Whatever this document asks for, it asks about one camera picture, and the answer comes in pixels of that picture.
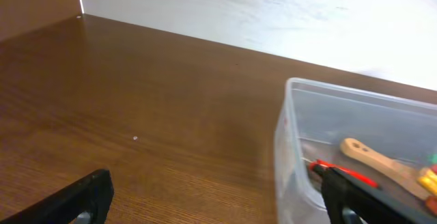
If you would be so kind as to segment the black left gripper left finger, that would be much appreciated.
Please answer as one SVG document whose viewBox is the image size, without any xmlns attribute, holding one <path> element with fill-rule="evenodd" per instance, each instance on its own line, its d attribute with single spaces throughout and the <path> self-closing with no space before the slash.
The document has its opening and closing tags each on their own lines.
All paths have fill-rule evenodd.
<svg viewBox="0 0 437 224">
<path fill-rule="evenodd" d="M 111 174 L 98 169 L 6 219 L 1 224 L 104 224 L 114 196 Z"/>
</svg>

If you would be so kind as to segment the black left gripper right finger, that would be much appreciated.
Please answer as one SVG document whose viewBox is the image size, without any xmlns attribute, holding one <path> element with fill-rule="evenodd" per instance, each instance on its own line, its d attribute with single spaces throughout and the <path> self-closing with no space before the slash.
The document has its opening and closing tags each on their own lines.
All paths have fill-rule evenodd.
<svg viewBox="0 0 437 224">
<path fill-rule="evenodd" d="M 335 224 L 436 224 L 435 217 L 416 211 L 337 168 L 324 170 L 322 197 L 330 222 Z"/>
</svg>

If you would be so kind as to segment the red handled cutting pliers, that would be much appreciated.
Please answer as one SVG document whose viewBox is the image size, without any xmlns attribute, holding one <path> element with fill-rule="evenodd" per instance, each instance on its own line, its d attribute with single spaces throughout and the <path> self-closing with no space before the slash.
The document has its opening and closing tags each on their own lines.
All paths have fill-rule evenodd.
<svg viewBox="0 0 437 224">
<path fill-rule="evenodd" d="M 340 171 L 348 174 L 349 176 L 352 176 L 357 180 L 360 180 L 361 182 L 364 182 L 365 184 L 373 188 L 381 189 L 381 186 L 375 180 L 372 180 L 371 178 L 368 178 L 367 176 L 364 176 L 363 174 L 360 174 L 358 172 L 352 171 L 351 169 L 328 163 L 321 159 L 316 159 L 307 163 L 308 171 L 312 174 L 319 176 L 320 178 L 323 178 L 324 172 L 329 168 L 339 169 Z"/>
</svg>

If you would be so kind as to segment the wooden handled orange scraper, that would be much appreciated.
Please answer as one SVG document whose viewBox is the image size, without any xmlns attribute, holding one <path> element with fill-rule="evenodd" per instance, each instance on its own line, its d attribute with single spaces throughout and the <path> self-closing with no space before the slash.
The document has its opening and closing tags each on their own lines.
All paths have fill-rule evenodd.
<svg viewBox="0 0 437 224">
<path fill-rule="evenodd" d="M 399 163 L 353 138 L 344 139 L 340 144 L 340 150 L 346 156 L 379 171 L 415 197 L 423 200 L 426 208 L 436 215 L 436 196 L 417 181 L 421 169 Z"/>
</svg>

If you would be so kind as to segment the clear screwdriver bit case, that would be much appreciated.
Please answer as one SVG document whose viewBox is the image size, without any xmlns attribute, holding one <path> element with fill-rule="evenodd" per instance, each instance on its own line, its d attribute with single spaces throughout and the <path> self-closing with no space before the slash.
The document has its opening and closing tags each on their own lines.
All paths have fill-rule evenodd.
<svg viewBox="0 0 437 224">
<path fill-rule="evenodd" d="M 419 171 L 418 183 L 436 196 L 436 153 L 429 158 L 429 165 Z"/>
</svg>

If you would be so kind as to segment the clear plastic container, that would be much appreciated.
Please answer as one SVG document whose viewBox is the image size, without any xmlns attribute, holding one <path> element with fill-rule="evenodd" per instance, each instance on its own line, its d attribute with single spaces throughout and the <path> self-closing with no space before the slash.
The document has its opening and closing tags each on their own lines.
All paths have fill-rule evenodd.
<svg viewBox="0 0 437 224">
<path fill-rule="evenodd" d="M 419 212 L 423 200 L 374 168 L 346 156 L 344 139 L 420 173 L 436 163 L 436 106 L 359 89 L 292 78 L 274 135 L 274 171 L 280 223 L 327 223 L 320 177 L 309 165 L 322 160 L 376 181 L 381 190 Z"/>
</svg>

